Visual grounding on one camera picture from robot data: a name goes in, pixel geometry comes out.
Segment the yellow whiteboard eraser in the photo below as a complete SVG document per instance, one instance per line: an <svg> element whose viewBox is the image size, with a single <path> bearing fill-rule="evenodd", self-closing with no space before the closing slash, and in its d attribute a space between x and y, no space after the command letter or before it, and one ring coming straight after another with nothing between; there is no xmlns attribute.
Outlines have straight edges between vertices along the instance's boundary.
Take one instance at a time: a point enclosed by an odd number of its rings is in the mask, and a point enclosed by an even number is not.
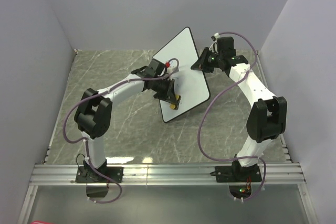
<svg viewBox="0 0 336 224"><path fill-rule="evenodd" d="M176 94L175 100L173 101L173 103L170 104L170 109L177 110L179 107L180 100L181 100L181 96Z"/></svg>

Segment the white whiteboard black frame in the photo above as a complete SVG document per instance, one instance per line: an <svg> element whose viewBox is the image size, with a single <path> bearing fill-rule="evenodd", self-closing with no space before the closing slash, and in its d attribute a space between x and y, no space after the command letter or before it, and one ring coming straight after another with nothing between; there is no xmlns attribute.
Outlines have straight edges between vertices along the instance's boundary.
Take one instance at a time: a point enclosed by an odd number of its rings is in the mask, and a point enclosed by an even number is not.
<svg viewBox="0 0 336 224"><path fill-rule="evenodd" d="M160 101L162 120L165 123L208 101L211 97L206 77L202 71L192 70L191 66L198 60L198 52L189 27L185 27L153 56L165 63L172 58L179 61L178 72L172 75L174 92L180 102L176 110L172 105Z"/></svg>

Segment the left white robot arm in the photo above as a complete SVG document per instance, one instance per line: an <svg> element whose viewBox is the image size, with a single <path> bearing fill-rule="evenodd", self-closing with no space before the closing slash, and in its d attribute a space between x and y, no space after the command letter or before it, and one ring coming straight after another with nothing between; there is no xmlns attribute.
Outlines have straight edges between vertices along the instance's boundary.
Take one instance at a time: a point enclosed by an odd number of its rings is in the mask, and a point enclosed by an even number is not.
<svg viewBox="0 0 336 224"><path fill-rule="evenodd" d="M86 156L81 175L94 183L111 181L104 153L103 135L110 127L112 109L144 90L153 90L154 98L177 110L181 96L175 93L173 79L126 78L104 90L85 91L75 113L75 122L82 133Z"/></svg>

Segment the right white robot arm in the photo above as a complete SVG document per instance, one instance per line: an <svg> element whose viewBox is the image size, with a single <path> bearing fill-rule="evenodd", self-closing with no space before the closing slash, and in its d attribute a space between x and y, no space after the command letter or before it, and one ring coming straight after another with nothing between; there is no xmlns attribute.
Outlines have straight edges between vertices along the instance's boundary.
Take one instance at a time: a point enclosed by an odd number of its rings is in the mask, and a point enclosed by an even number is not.
<svg viewBox="0 0 336 224"><path fill-rule="evenodd" d="M247 139L233 158L228 176L243 182L258 171L264 150L286 129L287 101L277 97L259 80L244 56L236 55L233 47L218 52L204 48L191 66L192 70L211 73L220 69L238 86L248 100L251 111L246 122Z"/></svg>

